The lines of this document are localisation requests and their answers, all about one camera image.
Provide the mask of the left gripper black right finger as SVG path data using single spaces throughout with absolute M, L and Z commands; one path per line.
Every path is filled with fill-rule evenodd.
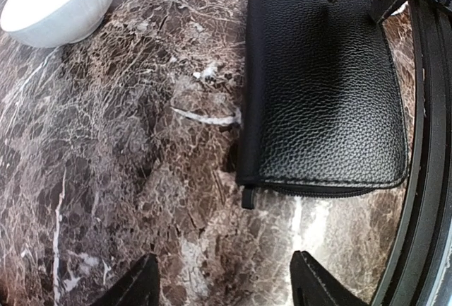
M 294 305 L 367 306 L 306 251 L 292 255 L 290 280 Z

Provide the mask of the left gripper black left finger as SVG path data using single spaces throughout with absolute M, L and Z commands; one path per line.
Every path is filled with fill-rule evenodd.
M 103 305 L 159 305 L 160 273 L 157 257 L 143 255 L 92 306 Z

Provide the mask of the plain white bowl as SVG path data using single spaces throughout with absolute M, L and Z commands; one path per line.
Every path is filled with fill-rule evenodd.
M 53 48 L 91 35 L 113 0 L 7 0 L 1 29 L 31 47 Z

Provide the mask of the black zippered tool case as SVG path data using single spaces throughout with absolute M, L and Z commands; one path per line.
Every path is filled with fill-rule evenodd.
M 257 189 L 349 197 L 397 187 L 408 142 L 400 86 L 371 0 L 248 0 L 242 206 Z

